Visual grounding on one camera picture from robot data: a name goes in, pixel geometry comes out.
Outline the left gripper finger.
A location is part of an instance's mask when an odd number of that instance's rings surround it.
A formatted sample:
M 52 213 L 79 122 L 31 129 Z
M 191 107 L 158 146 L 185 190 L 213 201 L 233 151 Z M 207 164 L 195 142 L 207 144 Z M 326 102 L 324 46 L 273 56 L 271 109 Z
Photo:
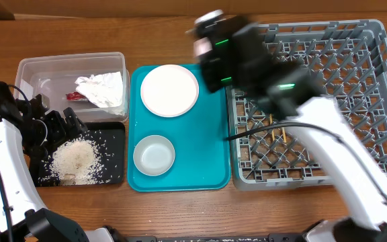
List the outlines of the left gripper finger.
M 59 112 L 51 111 L 47 114 L 47 125 L 50 131 L 50 142 L 53 145 L 60 145 L 65 141 L 66 132 L 63 119 Z
M 65 115 L 64 130 L 68 138 L 77 138 L 88 131 L 87 126 L 77 117 L 72 108 L 66 108 L 63 113 Z

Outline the red snack wrapper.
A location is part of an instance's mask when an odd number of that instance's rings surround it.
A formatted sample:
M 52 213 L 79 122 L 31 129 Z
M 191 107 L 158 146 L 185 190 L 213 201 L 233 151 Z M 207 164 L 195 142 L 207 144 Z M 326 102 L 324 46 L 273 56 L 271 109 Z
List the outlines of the red snack wrapper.
M 72 92 L 66 94 L 66 99 L 72 102 L 88 102 L 88 99 L 79 92 Z

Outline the white napkin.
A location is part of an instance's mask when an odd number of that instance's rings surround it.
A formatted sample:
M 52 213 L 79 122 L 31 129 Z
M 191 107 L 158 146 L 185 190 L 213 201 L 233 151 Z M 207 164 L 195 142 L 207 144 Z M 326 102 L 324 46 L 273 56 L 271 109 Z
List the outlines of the white napkin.
M 123 103 L 124 81 L 119 71 L 78 77 L 75 85 L 76 92 L 99 108 L 114 108 Z

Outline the wooden chopstick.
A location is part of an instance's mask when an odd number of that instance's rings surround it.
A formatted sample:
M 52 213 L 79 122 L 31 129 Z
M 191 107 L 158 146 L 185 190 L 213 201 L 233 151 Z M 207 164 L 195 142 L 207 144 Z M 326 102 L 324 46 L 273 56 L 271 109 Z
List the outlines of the wooden chopstick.
M 287 143 L 287 136 L 286 136 L 286 130 L 284 127 L 282 128 L 282 136 L 283 136 L 283 141 L 286 144 Z
M 274 119 L 273 119 L 273 115 L 272 114 L 269 115 L 269 124 L 270 125 L 274 124 Z M 271 130 L 271 139 L 272 139 L 273 142 L 275 141 L 274 129 Z

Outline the pink plate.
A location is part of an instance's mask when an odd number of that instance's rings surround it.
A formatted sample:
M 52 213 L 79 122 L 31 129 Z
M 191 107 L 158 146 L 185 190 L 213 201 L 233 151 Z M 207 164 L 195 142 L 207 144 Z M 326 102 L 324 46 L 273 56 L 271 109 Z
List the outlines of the pink plate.
M 153 114 L 174 118 L 190 111 L 200 94 L 194 74 L 181 65 L 162 65 L 143 79 L 140 97 Z

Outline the grey bowl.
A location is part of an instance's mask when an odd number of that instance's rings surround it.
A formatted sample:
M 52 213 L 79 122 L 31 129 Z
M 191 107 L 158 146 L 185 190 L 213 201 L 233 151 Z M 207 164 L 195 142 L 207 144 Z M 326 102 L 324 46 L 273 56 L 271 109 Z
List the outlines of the grey bowl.
M 150 135 L 137 143 L 133 160 L 137 170 L 144 175 L 163 175 L 175 161 L 175 149 L 171 141 L 164 136 Z

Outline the pink small bowl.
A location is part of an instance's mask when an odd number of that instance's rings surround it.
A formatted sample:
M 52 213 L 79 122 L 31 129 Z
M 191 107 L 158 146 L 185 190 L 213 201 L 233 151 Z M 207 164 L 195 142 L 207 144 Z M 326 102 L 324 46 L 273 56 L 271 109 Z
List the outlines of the pink small bowl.
M 202 15 L 194 21 L 194 27 L 186 30 L 185 34 L 195 34 L 201 36 L 207 27 L 221 20 L 223 13 L 223 10 L 217 9 Z

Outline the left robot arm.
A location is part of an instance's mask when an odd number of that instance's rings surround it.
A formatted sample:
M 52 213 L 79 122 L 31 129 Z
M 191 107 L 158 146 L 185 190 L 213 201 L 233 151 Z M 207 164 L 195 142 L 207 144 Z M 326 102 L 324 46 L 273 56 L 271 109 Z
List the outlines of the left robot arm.
M 38 162 L 87 127 L 71 108 L 62 118 L 42 95 L 15 99 L 0 81 L 0 241 L 122 241 L 117 230 L 81 226 L 47 209 L 35 187 Z

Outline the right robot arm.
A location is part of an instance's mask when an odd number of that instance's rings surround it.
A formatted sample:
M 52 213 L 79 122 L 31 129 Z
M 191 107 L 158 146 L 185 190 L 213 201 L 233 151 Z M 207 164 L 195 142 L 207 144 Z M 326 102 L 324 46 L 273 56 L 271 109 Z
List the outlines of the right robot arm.
M 349 216 L 310 226 L 299 241 L 387 241 L 387 177 L 353 133 L 337 102 L 298 61 L 265 47 L 259 26 L 216 10 L 194 23 L 194 53 L 210 92 L 242 90 L 295 136 L 332 177 Z

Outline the grey dishwasher rack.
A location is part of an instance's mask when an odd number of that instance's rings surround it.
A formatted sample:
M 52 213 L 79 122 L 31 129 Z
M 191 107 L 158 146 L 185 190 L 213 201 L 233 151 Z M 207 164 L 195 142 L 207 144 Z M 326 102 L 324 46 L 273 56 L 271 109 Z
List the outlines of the grey dishwasher rack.
M 387 34 L 376 19 L 262 24 L 265 47 L 281 61 L 298 61 L 322 81 L 354 133 L 387 175 Z M 233 140 L 233 182 L 242 191 L 283 190 L 331 184 L 331 179 L 295 138 L 271 139 L 269 114 L 227 91 Z

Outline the clear plastic bin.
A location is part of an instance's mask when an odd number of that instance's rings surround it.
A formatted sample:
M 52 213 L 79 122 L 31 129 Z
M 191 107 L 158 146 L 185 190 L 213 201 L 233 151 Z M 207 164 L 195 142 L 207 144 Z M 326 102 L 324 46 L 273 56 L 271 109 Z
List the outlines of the clear plastic bin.
M 122 105 L 100 108 L 91 102 L 69 101 L 66 94 L 76 91 L 79 77 L 119 72 L 123 90 Z M 72 108 L 84 122 L 127 121 L 129 117 L 130 76 L 121 52 L 96 52 L 25 58 L 19 63 L 15 86 L 32 99 L 38 94 L 48 98 L 50 110 L 63 113 Z

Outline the teal serving tray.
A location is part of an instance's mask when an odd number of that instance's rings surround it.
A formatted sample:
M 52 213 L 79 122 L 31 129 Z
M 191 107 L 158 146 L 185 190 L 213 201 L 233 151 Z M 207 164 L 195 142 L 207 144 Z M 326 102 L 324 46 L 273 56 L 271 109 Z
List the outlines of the teal serving tray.
M 191 110 L 164 118 L 150 112 L 140 97 L 140 86 L 154 69 L 137 68 L 131 76 L 127 180 L 137 192 L 217 190 L 230 180 L 230 145 L 226 92 L 209 93 L 198 65 L 186 65 L 199 83 L 199 97 Z M 134 164 L 134 148 L 145 137 L 160 135 L 175 148 L 175 160 L 162 175 L 148 176 Z

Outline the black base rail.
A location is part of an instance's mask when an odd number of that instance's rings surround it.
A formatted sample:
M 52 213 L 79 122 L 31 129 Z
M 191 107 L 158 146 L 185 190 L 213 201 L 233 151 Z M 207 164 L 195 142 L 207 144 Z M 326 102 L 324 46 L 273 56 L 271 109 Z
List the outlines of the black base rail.
M 300 233 L 270 233 L 264 236 L 229 237 L 126 237 L 128 242 L 306 242 Z

